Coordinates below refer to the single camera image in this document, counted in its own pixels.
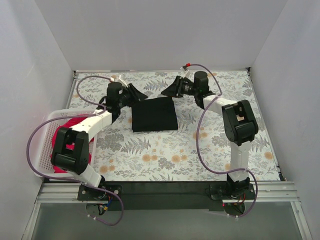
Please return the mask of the black t shirt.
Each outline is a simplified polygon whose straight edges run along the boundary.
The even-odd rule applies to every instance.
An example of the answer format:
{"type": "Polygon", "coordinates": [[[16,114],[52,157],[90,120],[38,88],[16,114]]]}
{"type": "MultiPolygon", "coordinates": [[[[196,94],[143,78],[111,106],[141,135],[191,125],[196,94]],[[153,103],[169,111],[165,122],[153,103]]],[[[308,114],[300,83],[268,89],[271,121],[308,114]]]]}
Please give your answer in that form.
{"type": "Polygon", "coordinates": [[[132,131],[159,132],[178,129],[175,104],[171,97],[146,99],[131,107],[132,131]]]}

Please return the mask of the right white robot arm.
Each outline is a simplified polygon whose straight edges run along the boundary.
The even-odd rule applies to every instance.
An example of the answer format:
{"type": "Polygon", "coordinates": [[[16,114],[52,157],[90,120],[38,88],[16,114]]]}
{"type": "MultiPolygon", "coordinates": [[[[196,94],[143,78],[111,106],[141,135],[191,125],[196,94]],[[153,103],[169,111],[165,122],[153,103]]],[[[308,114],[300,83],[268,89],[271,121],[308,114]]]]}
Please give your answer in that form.
{"type": "Polygon", "coordinates": [[[230,170],[212,171],[217,175],[226,174],[225,187],[220,190],[232,199],[237,199],[250,187],[248,172],[249,150],[259,127],[250,105],[246,99],[228,100],[210,90],[209,78],[204,71],[194,73],[191,81],[184,76],[177,76],[174,82],[161,92],[162,95],[182,98],[193,96],[198,107],[204,112],[212,111],[222,116],[224,132],[230,141],[230,170]]]}

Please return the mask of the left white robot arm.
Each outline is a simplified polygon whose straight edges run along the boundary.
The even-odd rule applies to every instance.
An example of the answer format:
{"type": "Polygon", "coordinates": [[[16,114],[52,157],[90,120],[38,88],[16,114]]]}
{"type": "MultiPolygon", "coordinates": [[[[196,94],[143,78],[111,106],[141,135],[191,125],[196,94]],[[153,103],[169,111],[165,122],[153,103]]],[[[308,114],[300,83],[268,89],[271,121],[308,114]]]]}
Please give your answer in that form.
{"type": "Polygon", "coordinates": [[[89,164],[89,143],[100,131],[116,121],[122,108],[132,107],[147,98],[131,83],[109,83],[106,96],[98,102],[93,116],[57,131],[51,155],[52,165],[70,173],[76,180],[91,185],[89,194],[95,200],[103,199],[107,191],[101,184],[102,176],[89,164]]]}

